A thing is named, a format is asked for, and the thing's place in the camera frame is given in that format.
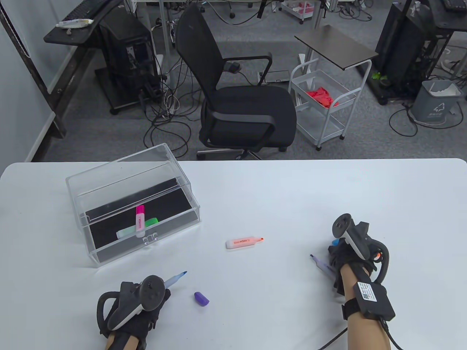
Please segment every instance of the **metal pole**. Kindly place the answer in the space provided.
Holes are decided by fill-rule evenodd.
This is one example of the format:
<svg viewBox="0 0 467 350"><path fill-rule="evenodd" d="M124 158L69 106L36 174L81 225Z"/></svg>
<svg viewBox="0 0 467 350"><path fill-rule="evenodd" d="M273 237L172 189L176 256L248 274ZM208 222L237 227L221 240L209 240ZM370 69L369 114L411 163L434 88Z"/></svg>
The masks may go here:
<svg viewBox="0 0 467 350"><path fill-rule="evenodd" d="M165 45L165 57L169 69L172 67L172 60L170 58L170 46L169 46L169 36L167 33L167 19L165 18L165 7L164 0L159 0L159 7L161 9L161 22L162 22L162 32L164 35L164 45ZM169 87L171 89L175 88L175 74L172 70L169 72Z"/></svg>

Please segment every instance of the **white wall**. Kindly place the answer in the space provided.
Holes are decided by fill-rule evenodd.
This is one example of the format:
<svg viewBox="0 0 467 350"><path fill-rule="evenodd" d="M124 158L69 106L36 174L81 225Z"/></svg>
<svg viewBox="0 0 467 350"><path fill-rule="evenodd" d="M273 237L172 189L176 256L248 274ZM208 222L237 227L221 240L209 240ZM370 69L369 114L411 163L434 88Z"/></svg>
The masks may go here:
<svg viewBox="0 0 467 350"><path fill-rule="evenodd" d="M47 44L44 36L81 0L1 0L34 65L51 92L75 47Z"/></svg>
<svg viewBox="0 0 467 350"><path fill-rule="evenodd" d="M0 63L1 175L11 163L32 159L55 114L2 25Z"/></svg>

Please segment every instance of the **purple marker cap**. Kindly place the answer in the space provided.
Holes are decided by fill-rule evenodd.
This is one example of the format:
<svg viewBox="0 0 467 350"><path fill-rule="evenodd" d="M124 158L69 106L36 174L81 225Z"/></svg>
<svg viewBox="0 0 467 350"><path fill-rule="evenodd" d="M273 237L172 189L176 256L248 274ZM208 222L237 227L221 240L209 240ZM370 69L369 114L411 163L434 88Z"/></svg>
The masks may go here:
<svg viewBox="0 0 467 350"><path fill-rule="evenodd" d="M209 304L209 300L200 292L195 293L195 300L201 306L206 306L207 304Z"/></svg>

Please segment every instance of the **sensor label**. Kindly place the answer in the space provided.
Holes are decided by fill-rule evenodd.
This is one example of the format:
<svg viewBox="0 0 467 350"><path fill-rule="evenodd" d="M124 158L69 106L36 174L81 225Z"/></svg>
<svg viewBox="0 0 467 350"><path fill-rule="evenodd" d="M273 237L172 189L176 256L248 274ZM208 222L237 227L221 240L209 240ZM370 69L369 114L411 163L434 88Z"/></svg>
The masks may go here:
<svg viewBox="0 0 467 350"><path fill-rule="evenodd" d="M375 294L373 293L373 289L371 285L368 283L357 282L358 288L360 289L360 293L363 299L368 301L378 301L376 300Z"/></svg>

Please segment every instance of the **green highlighter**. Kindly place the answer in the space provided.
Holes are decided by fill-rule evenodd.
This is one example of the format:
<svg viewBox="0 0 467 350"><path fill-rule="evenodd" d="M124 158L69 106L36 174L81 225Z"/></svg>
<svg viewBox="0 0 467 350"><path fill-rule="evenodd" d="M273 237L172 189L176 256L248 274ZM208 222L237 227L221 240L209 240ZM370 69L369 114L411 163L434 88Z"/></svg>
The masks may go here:
<svg viewBox="0 0 467 350"><path fill-rule="evenodd" d="M157 224L158 222L159 222L159 220L156 217L154 217L152 219L146 220L144 222L144 226L149 227L149 226L152 226L154 224ZM136 233L136 225L133 225L133 226L127 227L127 228L125 228L123 230L117 231L117 238L120 239L120 238L123 238L125 236L131 235L133 233Z"/></svg>

